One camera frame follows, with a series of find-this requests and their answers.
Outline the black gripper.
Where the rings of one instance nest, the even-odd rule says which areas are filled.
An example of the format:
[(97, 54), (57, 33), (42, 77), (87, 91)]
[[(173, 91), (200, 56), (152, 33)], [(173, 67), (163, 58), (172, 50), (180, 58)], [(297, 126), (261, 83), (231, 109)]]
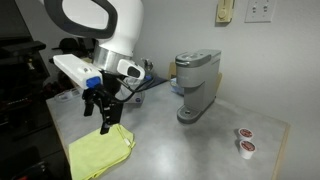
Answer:
[(82, 99), (85, 102), (85, 116), (91, 116), (94, 105), (97, 105), (102, 115), (102, 126), (100, 134), (107, 134), (109, 129), (118, 124), (121, 119), (123, 104), (116, 99), (116, 94), (120, 91), (123, 75), (112, 75), (102, 73), (102, 83), (94, 88), (85, 89)]

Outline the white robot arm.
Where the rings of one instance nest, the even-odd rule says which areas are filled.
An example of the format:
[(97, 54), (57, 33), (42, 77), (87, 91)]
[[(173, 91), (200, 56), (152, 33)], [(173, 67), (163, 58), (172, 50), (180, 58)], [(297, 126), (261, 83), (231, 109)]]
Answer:
[(141, 0), (40, 0), (63, 31), (96, 41), (93, 61), (73, 54), (55, 55), (54, 64), (83, 89), (86, 116), (98, 107), (100, 132), (120, 122), (123, 103), (116, 94), (127, 77), (142, 80), (145, 70), (132, 60), (143, 22)]

